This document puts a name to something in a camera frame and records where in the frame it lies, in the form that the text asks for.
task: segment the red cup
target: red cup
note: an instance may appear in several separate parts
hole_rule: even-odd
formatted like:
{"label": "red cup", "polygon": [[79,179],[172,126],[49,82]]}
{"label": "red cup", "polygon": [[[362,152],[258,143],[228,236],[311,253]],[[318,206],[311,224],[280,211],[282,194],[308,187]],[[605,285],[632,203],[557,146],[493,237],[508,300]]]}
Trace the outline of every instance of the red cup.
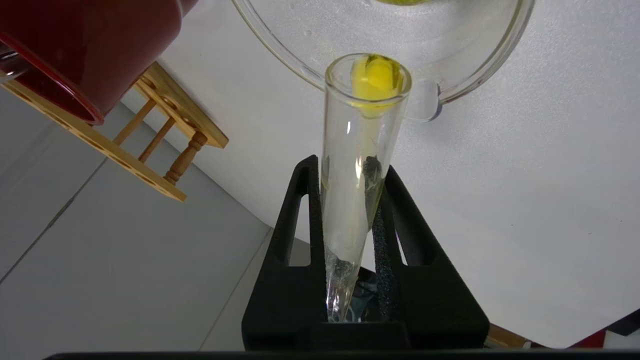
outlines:
{"label": "red cup", "polygon": [[196,2],[0,0],[0,42],[32,66],[17,81],[101,125]]}

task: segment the conical glass tube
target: conical glass tube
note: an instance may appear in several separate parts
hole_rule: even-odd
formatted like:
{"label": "conical glass tube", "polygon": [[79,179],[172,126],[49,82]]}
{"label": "conical glass tube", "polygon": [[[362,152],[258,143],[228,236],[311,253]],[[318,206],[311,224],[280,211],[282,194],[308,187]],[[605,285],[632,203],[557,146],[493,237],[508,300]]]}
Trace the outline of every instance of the conical glass tube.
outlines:
{"label": "conical glass tube", "polygon": [[411,76],[377,54],[335,60],[325,74],[321,204],[330,322],[344,321],[389,168]]}

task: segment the yellow substance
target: yellow substance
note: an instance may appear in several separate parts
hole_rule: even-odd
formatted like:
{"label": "yellow substance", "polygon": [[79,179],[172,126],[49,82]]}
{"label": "yellow substance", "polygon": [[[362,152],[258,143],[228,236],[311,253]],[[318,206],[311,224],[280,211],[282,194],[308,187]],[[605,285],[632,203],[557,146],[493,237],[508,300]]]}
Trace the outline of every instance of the yellow substance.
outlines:
{"label": "yellow substance", "polygon": [[426,3],[429,0],[378,0],[381,3],[391,4],[391,5],[416,5],[420,3]]}
{"label": "yellow substance", "polygon": [[[382,55],[369,55],[354,62],[351,69],[351,91],[354,97],[379,101],[398,96],[404,85],[404,74],[395,60]],[[358,102],[365,117],[379,117],[393,103]]]}

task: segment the clear liquid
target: clear liquid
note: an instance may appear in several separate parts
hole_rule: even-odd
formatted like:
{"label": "clear liquid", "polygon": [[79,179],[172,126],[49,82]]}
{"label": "clear liquid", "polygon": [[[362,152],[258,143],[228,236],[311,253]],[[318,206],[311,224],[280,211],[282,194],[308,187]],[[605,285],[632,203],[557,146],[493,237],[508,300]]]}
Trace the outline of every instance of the clear liquid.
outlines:
{"label": "clear liquid", "polygon": [[326,305],[329,322],[341,322],[347,315],[358,279],[362,251],[380,202],[384,178],[380,163],[372,156],[365,160],[360,176],[355,176],[362,181],[345,182],[345,177],[330,177],[329,164],[330,159],[326,158],[321,176]]}

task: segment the turned wooden spindle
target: turned wooden spindle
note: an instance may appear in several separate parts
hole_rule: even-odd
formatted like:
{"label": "turned wooden spindle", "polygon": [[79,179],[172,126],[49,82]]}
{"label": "turned wooden spindle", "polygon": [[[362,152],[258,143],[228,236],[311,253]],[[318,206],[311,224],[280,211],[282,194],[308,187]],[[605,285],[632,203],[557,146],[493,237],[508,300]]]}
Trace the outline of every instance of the turned wooden spindle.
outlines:
{"label": "turned wooden spindle", "polygon": [[180,176],[184,174],[184,172],[193,161],[196,153],[206,143],[207,137],[203,133],[196,131],[196,133],[193,134],[191,141],[189,141],[189,145],[187,146],[187,148],[184,149],[182,154],[180,154],[178,158],[173,162],[173,165],[171,165],[171,169],[166,172],[164,178],[172,185],[175,185],[175,183],[180,180]]}
{"label": "turned wooden spindle", "polygon": [[149,145],[147,145],[147,148],[142,152],[142,154],[140,154],[140,157],[138,158],[138,160],[144,163],[147,160],[147,158],[151,155],[151,153],[156,149],[158,144],[162,141],[162,139],[166,136],[166,134],[169,132],[169,130],[172,128],[174,124],[175,124],[175,120],[172,117],[170,117],[169,120],[167,120],[164,123],[160,131],[158,131],[158,134],[156,134],[154,139],[151,140]]}

